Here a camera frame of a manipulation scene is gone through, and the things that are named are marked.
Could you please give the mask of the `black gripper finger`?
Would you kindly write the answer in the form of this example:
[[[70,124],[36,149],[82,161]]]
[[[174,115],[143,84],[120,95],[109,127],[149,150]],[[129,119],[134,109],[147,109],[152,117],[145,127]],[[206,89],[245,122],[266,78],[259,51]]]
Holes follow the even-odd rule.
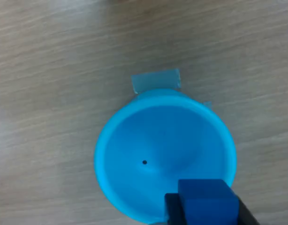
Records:
[[[165,194],[168,225],[187,225],[184,211],[184,198],[179,193]]]
[[[260,225],[252,212],[244,204],[241,198],[230,188],[232,197],[229,204],[230,225]]]

